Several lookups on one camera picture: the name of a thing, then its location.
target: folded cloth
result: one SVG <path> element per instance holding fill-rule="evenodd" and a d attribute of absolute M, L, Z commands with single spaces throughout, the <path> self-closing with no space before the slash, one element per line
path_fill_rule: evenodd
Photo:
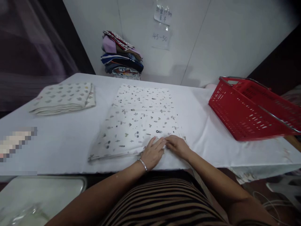
<path fill-rule="evenodd" d="M 137 53 L 141 57 L 141 59 L 143 59 L 141 53 L 138 52 L 135 48 L 131 48 L 130 51 L 133 51 L 133 52 Z"/>
<path fill-rule="evenodd" d="M 142 56 L 140 56 L 138 53 L 136 53 L 132 49 L 124 51 L 116 44 L 116 51 L 117 51 L 117 53 L 131 53 L 138 59 L 138 61 L 142 61 Z"/>
<path fill-rule="evenodd" d="M 131 48 L 134 48 L 130 43 L 126 42 L 122 39 L 118 34 L 111 32 L 111 31 L 103 31 L 103 33 L 109 36 L 122 50 L 127 51 Z"/>
<path fill-rule="evenodd" d="M 116 67 L 120 67 L 121 65 L 120 64 L 117 64 L 117 63 L 109 63 L 109 64 L 106 64 L 106 67 L 104 68 L 105 72 L 106 73 L 109 73 L 111 74 L 112 73 L 112 70 Z"/>
<path fill-rule="evenodd" d="M 133 61 L 136 61 L 136 62 L 138 62 L 138 63 L 141 63 L 141 61 L 138 60 L 138 59 L 135 57 L 135 55 L 132 54 L 132 53 L 120 53 L 120 52 L 118 52 L 116 55 L 119 55 L 119 56 L 122 56 L 122 57 L 127 57 L 127 58 L 129 58 L 129 59 L 131 59 L 131 60 L 133 60 Z"/>
<path fill-rule="evenodd" d="M 105 53 L 101 56 L 100 60 L 101 62 L 106 65 L 108 63 L 111 62 L 111 60 L 117 59 L 117 58 L 121 58 L 121 59 L 126 59 L 126 60 L 130 60 L 130 58 L 128 58 L 127 56 L 121 56 L 121 55 L 117 55 L 117 54 L 111 54 L 111 53 Z"/>
<path fill-rule="evenodd" d="M 132 59 L 124 59 L 124 58 L 116 58 L 111 61 L 112 63 L 119 63 L 122 65 L 125 65 L 126 67 L 131 67 L 135 70 L 137 70 L 139 73 L 143 71 L 143 65 L 137 61 L 134 61 Z"/>
<path fill-rule="evenodd" d="M 112 70 L 116 78 L 125 78 L 131 80 L 140 80 L 140 74 L 137 70 L 128 67 L 116 67 Z"/>
<path fill-rule="evenodd" d="M 88 161 L 138 155 L 154 136 L 178 137 L 178 113 L 168 89 L 122 84 L 103 122 Z"/>
<path fill-rule="evenodd" d="M 106 53 L 116 53 L 116 44 L 107 35 L 103 38 L 103 48 Z"/>
<path fill-rule="evenodd" d="M 94 107 L 95 88 L 92 83 L 46 86 L 30 106 L 30 113 L 49 116 Z"/>

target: pink cloth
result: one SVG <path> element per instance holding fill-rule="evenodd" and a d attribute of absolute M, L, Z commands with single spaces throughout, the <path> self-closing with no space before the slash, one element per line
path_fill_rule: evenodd
<path fill-rule="evenodd" d="M 106 53 L 117 53 L 115 42 L 107 35 L 103 38 L 103 48 Z"/>
<path fill-rule="evenodd" d="M 143 59 L 141 53 L 139 53 L 135 48 L 131 48 L 131 51 L 137 53 L 141 57 L 141 59 Z"/>

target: wall seam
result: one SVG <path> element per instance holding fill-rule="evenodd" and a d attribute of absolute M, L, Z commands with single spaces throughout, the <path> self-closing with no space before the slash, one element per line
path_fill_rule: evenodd
<path fill-rule="evenodd" d="M 119 3 L 117 0 L 117 7 L 118 7 L 118 14 L 119 14 L 119 23 L 120 23 L 120 27 L 121 27 L 121 36 L 123 38 L 123 30 L 122 30 L 122 23 L 121 23 L 121 16 L 120 16 L 120 10 L 119 10 Z"/>
<path fill-rule="evenodd" d="M 209 9 L 209 6 L 210 6 L 210 3 L 211 3 L 211 0 L 210 0 L 210 2 L 209 2 L 209 4 L 208 4 L 208 7 L 207 7 L 207 10 L 206 10 L 206 13 L 205 13 L 204 19 L 203 19 L 203 21 L 202 21 L 202 24 L 201 24 L 200 30 L 198 31 L 198 36 L 197 36 L 197 38 L 196 38 L 196 40 L 195 40 L 195 43 L 194 43 L 193 49 L 192 49 L 192 51 L 191 51 L 191 54 L 190 54 L 190 57 L 189 57 L 189 60 L 188 60 L 188 63 L 187 63 L 186 69 L 185 69 L 185 71 L 184 71 L 184 75 L 183 75 L 183 78 L 182 78 L 182 81 L 181 81 L 180 85 L 182 85 L 182 83 L 183 83 L 183 80 L 184 80 L 184 77 L 185 77 L 185 74 L 186 74 L 186 70 L 187 70 L 187 68 L 188 68 L 188 65 L 189 65 L 190 58 L 191 58 L 191 56 L 192 56 L 193 50 L 194 50 L 194 48 L 195 48 L 195 45 L 196 45 L 196 43 L 197 43 L 198 37 L 199 37 L 199 35 L 200 35 L 200 33 L 201 33 L 201 29 L 202 29 L 203 23 L 204 23 L 204 21 L 205 21 L 205 18 L 206 18 L 206 15 L 207 15 L 207 12 L 208 12 L 208 9 Z"/>

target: person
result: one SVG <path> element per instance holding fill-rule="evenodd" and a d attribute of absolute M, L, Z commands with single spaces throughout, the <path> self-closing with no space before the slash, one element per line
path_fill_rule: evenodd
<path fill-rule="evenodd" d="M 174 135 L 152 138 L 141 161 L 90 187 L 46 225 L 229 225 L 186 171 L 151 171 L 166 145 L 189 163 L 232 225 L 276 225 L 263 206 L 237 183 Z"/>

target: white tablecloth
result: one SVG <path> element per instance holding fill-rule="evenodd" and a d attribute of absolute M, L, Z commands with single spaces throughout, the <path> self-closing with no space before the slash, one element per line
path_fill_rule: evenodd
<path fill-rule="evenodd" d="M 24 126 L 36 126 L 37 136 L 7 162 L 0 163 L 1 174 L 75 174 L 119 171 L 136 157 L 87 162 L 101 124 L 122 83 L 150 88 L 168 88 L 175 101 L 178 124 L 191 149 L 215 167 L 282 168 L 285 173 L 301 167 L 301 153 L 284 138 L 255 142 L 238 142 L 208 105 L 213 90 L 124 80 L 77 73 L 63 83 L 92 82 L 95 85 L 96 107 L 55 116 L 28 113 L 31 102 L 0 120 L 0 137 Z M 189 166 L 166 151 L 157 170 L 187 169 Z"/>

